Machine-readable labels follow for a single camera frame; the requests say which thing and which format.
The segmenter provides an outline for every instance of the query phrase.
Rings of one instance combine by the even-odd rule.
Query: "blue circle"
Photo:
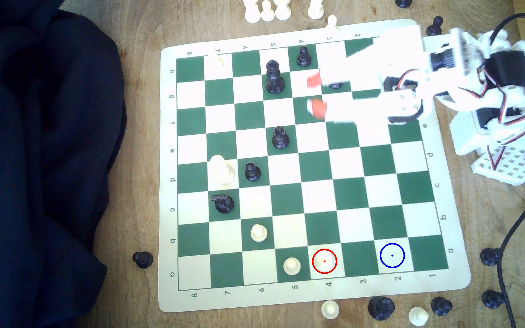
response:
[[[386,246],[390,246],[390,245],[396,245],[396,246],[398,246],[398,247],[400,248],[400,250],[403,251],[403,260],[400,261],[400,264],[397,265],[397,266],[395,266],[395,267],[391,267],[390,265],[387,265],[387,264],[384,263],[384,261],[382,260],[382,251],[386,248]],[[385,244],[384,247],[380,250],[380,262],[382,262],[382,264],[383,264],[385,267],[390,268],[390,269],[394,269],[394,268],[397,268],[397,267],[399,267],[400,265],[402,265],[402,264],[404,263],[404,259],[405,259],[405,258],[406,258],[406,253],[404,252],[404,248],[403,248],[402,246],[400,246],[399,244],[397,244],[397,243],[387,243],[387,244]]]

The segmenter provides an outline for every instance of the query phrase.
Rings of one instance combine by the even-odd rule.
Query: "red circle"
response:
[[[321,271],[317,270],[317,268],[315,267],[315,256],[317,255],[317,253],[319,253],[319,252],[322,251],[322,250],[328,250],[328,251],[330,251],[330,253],[332,253],[332,254],[334,255],[334,258],[335,258],[335,265],[334,265],[334,268],[331,269],[331,270],[328,271],[328,272],[321,272]],[[317,272],[319,272],[319,273],[321,273],[321,274],[328,274],[328,273],[332,272],[333,270],[335,270],[335,267],[337,266],[337,256],[335,255],[335,253],[334,253],[331,249],[322,248],[322,249],[316,251],[315,254],[313,255],[313,257],[311,257],[311,265],[313,265],[313,268],[315,269],[315,271],[317,271]]]

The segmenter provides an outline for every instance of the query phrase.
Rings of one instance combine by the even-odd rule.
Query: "chess mat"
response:
[[[361,99],[380,93],[380,77],[339,89],[308,89],[322,65],[373,43],[412,20],[166,48],[161,58],[159,306],[164,312],[463,288],[470,271],[434,109],[406,125],[324,122],[310,98]],[[305,45],[311,65],[296,63]],[[219,66],[212,56],[223,59]],[[266,63],[280,65],[285,89],[264,88]],[[290,144],[276,149],[273,128]],[[235,171],[218,184],[208,160],[222,155]],[[255,163],[256,182],[244,177]],[[218,213],[213,194],[235,207]],[[254,242],[254,224],[268,237]],[[337,258],[314,269],[320,249]],[[283,263],[297,258],[288,275]]]

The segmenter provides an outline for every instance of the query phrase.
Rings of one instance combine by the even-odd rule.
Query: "wooden table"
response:
[[[109,175],[111,202],[98,226],[94,252],[108,274],[94,310],[81,319],[84,327],[412,327],[413,306],[430,309],[434,296],[450,299],[447,317],[431,316],[427,327],[506,327],[505,306],[489,310],[480,297],[499,290],[495,267],[479,261],[479,251],[499,247],[525,208],[525,185],[512,187],[471,173],[475,156],[457,156],[448,123],[454,112],[437,103],[445,152],[465,236],[471,284],[458,291],[396,295],[396,312],[376,322],[368,300],[338,301],[339,317],[326,320],[321,302],[258,306],[186,313],[163,313],[157,306],[157,265],[139,269],[131,261],[138,250],[157,256],[159,243],[159,54],[168,46],[319,28],[325,19],[306,16],[309,1],[292,0],[287,21],[244,20],[241,1],[223,0],[69,0],[62,9],[83,14],[115,40],[121,54],[128,109],[127,130]],[[414,0],[399,9],[393,0],[325,0],[325,17],[335,14],[339,25],[412,18],[424,29],[436,15],[443,30],[462,27],[470,33],[494,28],[513,12],[510,0]],[[517,39],[515,24],[508,26]],[[508,293],[518,327],[525,327],[525,222],[512,238],[503,263]]]

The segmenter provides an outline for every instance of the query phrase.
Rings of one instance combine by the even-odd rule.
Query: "black fabric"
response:
[[[125,129],[120,58],[61,3],[0,0],[0,327],[71,326],[107,271],[91,249]]]

